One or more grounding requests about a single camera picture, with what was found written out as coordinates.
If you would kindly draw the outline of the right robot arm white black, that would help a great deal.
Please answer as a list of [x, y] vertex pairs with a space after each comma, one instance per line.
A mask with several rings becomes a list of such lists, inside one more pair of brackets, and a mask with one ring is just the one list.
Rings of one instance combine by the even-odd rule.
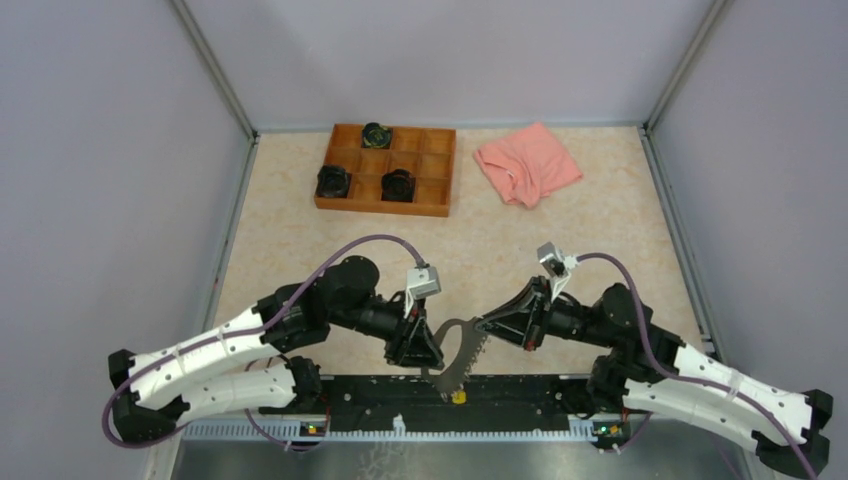
[[830, 442], [822, 430], [833, 398], [796, 393], [753, 379], [651, 324], [650, 307], [635, 308], [621, 283], [591, 306], [567, 293], [553, 298], [534, 277], [506, 304], [475, 319], [477, 331], [526, 351], [549, 337], [605, 347], [586, 397], [596, 411], [645, 411], [701, 428], [753, 452], [767, 467], [795, 478], [820, 474]]

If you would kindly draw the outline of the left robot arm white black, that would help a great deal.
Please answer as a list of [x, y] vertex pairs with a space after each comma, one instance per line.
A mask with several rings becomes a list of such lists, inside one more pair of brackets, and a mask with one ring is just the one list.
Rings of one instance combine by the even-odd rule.
[[441, 291], [436, 268], [408, 270], [404, 289], [389, 299], [377, 294], [379, 279], [374, 262], [349, 256], [187, 341], [110, 354], [114, 394], [101, 418], [105, 434], [121, 447], [144, 448], [220, 413], [264, 407], [308, 413], [320, 401], [320, 375], [294, 352], [324, 342], [334, 326], [382, 340], [392, 366], [443, 368], [425, 308], [426, 298]]

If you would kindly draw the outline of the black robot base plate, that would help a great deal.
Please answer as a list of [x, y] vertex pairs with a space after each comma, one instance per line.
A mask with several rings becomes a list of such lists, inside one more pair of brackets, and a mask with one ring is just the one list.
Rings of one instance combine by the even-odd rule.
[[330, 430], [388, 430], [400, 414], [413, 431], [565, 430], [572, 420], [621, 423], [622, 408], [601, 407], [590, 398], [587, 378], [556, 374], [474, 375], [463, 386], [467, 402], [445, 403], [420, 376], [336, 375], [321, 379], [311, 402], [262, 407], [264, 416], [297, 414], [330, 421]]

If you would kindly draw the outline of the metal key holder plate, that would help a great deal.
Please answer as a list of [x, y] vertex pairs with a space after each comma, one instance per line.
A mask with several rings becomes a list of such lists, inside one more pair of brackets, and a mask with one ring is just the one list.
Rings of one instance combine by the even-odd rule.
[[441, 346], [448, 331], [458, 328], [461, 339], [456, 355], [439, 373], [431, 373], [428, 368], [420, 370], [421, 378], [435, 388], [445, 403], [454, 393], [463, 389], [487, 343], [488, 335], [475, 328], [477, 320], [480, 320], [480, 317], [469, 320], [453, 318], [445, 321], [435, 332], [434, 341], [437, 346]]

